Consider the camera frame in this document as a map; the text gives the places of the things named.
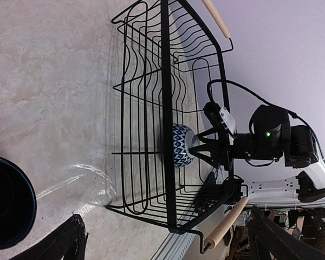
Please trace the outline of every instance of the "dish rack handle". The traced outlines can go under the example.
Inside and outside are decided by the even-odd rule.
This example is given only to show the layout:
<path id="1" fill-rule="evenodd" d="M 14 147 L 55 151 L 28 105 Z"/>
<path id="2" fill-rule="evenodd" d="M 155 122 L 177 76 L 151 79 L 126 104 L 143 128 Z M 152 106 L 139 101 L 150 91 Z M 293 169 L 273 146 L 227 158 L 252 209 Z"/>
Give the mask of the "dish rack handle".
<path id="1" fill-rule="evenodd" d="M 243 211 L 248 202 L 248 197 L 243 197 L 239 200 L 236 206 L 230 213 L 223 219 L 223 221 L 208 235 L 205 239 L 204 245 L 207 249 L 214 249 L 219 242 L 223 239 L 228 230 L 235 223 L 236 219 Z"/>
<path id="2" fill-rule="evenodd" d="M 202 0 L 204 5 L 206 6 L 207 10 L 210 12 L 213 19 L 216 21 L 217 25 L 219 26 L 220 30 L 222 31 L 225 38 L 229 39 L 231 38 L 230 31 L 228 30 L 226 24 L 224 23 L 224 20 L 220 16 L 217 8 L 213 4 L 212 0 Z"/>

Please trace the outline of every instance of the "blue and white bowl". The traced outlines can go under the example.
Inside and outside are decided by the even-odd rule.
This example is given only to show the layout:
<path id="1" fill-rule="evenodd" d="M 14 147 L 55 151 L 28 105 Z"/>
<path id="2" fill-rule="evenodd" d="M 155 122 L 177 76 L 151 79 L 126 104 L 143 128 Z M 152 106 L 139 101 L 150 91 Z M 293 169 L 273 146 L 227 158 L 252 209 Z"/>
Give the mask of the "blue and white bowl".
<path id="1" fill-rule="evenodd" d="M 189 165 L 195 156 L 189 153 L 189 148 L 198 146 L 200 141 L 189 126 L 173 124 L 174 168 Z"/>

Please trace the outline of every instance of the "gray wall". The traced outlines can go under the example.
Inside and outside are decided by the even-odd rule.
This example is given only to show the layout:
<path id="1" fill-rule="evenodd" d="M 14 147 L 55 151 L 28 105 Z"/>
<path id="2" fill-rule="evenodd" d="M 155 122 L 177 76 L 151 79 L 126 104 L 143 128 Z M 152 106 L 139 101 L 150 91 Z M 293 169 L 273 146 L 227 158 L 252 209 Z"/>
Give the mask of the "gray wall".
<path id="1" fill-rule="evenodd" d="M 213 1 L 235 45 L 234 51 L 224 54 L 227 78 L 297 112 L 317 133 L 325 154 L 325 1 Z M 201 0 L 188 2 L 226 48 L 228 42 Z M 196 78 L 202 105 L 207 99 L 206 80 L 202 74 Z M 221 92 L 217 93 L 221 103 Z M 249 118 L 261 103 L 233 86 L 229 93 L 238 131 L 248 132 Z M 299 171 L 285 168 L 283 160 L 265 168 L 237 161 L 235 173 L 249 180 L 264 180 L 286 178 Z"/>

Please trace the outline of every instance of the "black cup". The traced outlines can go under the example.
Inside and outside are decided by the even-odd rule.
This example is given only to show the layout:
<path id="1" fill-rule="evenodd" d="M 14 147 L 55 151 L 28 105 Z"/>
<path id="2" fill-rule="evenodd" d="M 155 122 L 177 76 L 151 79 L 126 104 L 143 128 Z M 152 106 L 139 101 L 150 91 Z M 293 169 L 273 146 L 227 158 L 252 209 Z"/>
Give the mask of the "black cup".
<path id="1" fill-rule="evenodd" d="M 36 218 L 36 196 L 24 172 L 0 158 L 0 249 L 24 240 Z"/>

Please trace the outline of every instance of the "black wire dish rack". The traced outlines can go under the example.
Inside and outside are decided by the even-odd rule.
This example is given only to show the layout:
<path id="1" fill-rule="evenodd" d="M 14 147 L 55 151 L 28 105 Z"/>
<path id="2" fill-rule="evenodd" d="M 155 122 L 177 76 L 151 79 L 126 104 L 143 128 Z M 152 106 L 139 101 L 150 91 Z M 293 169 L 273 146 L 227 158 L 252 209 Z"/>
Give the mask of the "black wire dish rack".
<path id="1" fill-rule="evenodd" d="M 196 99 L 196 71 L 211 71 L 225 80 L 218 42 L 186 0 L 137 1 L 112 19 L 123 34 L 120 151 L 122 205 L 106 208 L 122 215 L 168 228 L 175 233 L 204 235 L 193 227 L 234 198 L 233 168 L 222 184 L 217 169 L 199 158 L 174 168 L 173 124 L 188 125 L 200 138 L 204 131 Z M 207 57 L 217 57 L 211 64 Z M 230 110 L 226 82 L 224 106 Z"/>

